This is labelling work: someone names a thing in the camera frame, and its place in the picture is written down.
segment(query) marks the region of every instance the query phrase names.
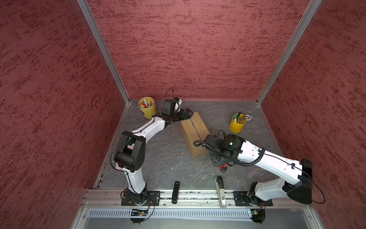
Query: textured red wall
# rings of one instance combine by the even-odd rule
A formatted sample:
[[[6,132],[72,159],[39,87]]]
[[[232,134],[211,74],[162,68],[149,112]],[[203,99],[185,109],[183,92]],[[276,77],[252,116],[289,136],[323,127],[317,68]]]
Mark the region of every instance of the textured red wall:
[[[128,95],[257,99],[309,0],[89,0]]]
[[[326,228],[366,228],[365,12],[323,0],[262,103],[283,154],[313,162]]]
[[[124,107],[75,0],[0,3],[0,228],[70,228]]]

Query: yellow bucket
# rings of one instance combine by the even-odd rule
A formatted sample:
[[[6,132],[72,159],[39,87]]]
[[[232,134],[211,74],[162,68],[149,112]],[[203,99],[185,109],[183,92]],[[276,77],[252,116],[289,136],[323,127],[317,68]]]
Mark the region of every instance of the yellow bucket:
[[[140,108],[142,115],[147,118],[147,119],[151,119],[154,115],[156,115],[156,107],[155,107],[155,101],[154,104],[151,105],[151,107],[141,107],[140,104],[144,103],[144,99],[146,99],[146,101],[150,104],[152,101],[154,101],[153,98],[151,97],[144,97],[142,99],[140,99],[140,101],[138,102],[138,107]]]
[[[231,119],[231,122],[230,122],[230,125],[229,125],[229,129],[234,133],[239,133],[243,129],[244,124],[245,124],[245,122],[244,123],[235,122],[234,115],[233,115],[232,119]]]

